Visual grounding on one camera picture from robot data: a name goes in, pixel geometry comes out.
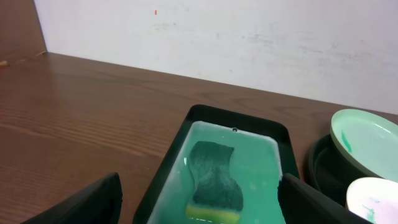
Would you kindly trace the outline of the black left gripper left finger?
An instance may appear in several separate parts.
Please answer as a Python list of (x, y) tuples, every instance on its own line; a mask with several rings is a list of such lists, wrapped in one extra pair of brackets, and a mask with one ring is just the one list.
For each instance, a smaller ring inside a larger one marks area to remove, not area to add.
[(113, 172), (22, 224), (118, 224), (123, 193)]

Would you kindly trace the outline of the green yellow sponge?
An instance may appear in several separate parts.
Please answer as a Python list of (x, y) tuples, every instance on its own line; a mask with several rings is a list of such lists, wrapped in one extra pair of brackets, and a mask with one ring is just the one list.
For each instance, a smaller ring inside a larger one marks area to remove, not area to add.
[(186, 216), (213, 223), (236, 224), (244, 207), (243, 192), (230, 173), (234, 148), (209, 141), (194, 144), (187, 158), (194, 191)]

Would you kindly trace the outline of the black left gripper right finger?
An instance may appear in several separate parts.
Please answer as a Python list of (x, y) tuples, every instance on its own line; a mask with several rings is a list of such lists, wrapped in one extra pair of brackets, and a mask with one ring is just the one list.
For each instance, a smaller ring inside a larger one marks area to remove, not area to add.
[(282, 176), (277, 196), (286, 224), (371, 224), (292, 174)]

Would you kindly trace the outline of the mint green plate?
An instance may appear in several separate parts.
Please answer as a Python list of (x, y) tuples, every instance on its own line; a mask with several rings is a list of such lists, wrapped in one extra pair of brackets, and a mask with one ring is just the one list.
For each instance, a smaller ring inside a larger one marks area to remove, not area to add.
[(330, 134), (340, 154), (366, 176), (397, 181), (397, 125), (376, 114), (337, 111)]

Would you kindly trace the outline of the white plate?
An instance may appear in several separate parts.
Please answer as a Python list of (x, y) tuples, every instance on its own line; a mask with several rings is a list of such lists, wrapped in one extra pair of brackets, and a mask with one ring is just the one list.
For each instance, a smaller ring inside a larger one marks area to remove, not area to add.
[(376, 177), (353, 181), (346, 192), (346, 208), (376, 224), (397, 224), (397, 182)]

